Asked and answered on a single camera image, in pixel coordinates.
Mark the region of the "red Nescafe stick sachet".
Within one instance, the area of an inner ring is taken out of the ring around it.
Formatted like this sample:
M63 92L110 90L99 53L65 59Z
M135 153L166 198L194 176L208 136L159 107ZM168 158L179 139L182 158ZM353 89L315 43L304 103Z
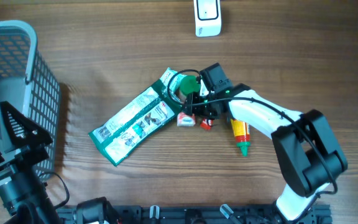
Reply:
M203 118L203 120L200 123L200 127L205 129L205 130L211 130L211 128L213 127L213 120Z

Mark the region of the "green lid jar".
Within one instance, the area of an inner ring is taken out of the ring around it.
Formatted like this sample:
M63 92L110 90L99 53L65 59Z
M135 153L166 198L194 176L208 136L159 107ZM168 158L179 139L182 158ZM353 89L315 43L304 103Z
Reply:
M197 93L200 89L201 85L198 83L196 76L185 76L180 82L178 97L184 102L189 94Z

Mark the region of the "red sauce bottle green cap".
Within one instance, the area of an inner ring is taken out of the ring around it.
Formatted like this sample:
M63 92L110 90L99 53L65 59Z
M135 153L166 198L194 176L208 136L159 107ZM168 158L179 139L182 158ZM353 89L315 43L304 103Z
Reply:
M236 146L240 149L242 155L247 157L251 145L249 125L243 121L231 119L231 126L236 141Z

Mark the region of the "red white small packet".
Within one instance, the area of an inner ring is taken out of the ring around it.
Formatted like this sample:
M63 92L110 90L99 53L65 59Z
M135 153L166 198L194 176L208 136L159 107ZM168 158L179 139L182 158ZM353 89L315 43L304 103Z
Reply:
M195 115L187 115L184 112L181 112L177 115L177 126L182 127L192 127L196 124Z

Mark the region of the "teal tissue pack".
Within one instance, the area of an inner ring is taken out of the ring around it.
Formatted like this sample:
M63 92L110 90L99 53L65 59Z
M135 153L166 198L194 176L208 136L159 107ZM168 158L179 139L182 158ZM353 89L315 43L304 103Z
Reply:
M162 87L162 93L165 96L167 95L167 86L169 81L172 79L172 76L174 76L174 74L176 74L177 71L172 70L171 68L167 68L166 71L163 73L163 75L160 77L160 81L163 83L163 87ZM180 101L179 97L178 97L178 93L177 90L180 87L180 83L181 81L186 77L186 75L184 74L179 74L177 75L171 82L170 84L170 93L171 96L174 100Z

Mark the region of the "green 3M gloves package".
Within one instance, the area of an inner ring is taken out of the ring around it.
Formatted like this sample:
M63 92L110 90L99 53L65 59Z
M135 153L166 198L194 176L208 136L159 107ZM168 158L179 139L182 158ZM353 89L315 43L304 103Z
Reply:
M157 80L89 136L97 150L117 166L179 112L180 106L167 95L167 86Z

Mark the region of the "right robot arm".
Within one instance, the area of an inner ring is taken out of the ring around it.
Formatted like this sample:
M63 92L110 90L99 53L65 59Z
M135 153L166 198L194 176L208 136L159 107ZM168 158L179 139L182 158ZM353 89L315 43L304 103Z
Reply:
M322 195L338 191L336 179L348 162L326 117L318 110L288 110L259 96L251 87L233 85L220 64L197 72L205 96L192 91L184 108L216 119L227 113L269 137L286 186L273 204L272 223L297 223Z

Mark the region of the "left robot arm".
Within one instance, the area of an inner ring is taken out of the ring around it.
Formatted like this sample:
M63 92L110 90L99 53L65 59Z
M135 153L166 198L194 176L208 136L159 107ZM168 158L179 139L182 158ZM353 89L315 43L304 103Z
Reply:
M64 209L70 199L54 205L42 177L47 171L35 167L50 157L47 147L54 139L50 131L24 116L7 101L0 102L0 119L11 147L0 151L0 198L10 214L9 223L121 223L120 214L106 197L79 203L73 210Z

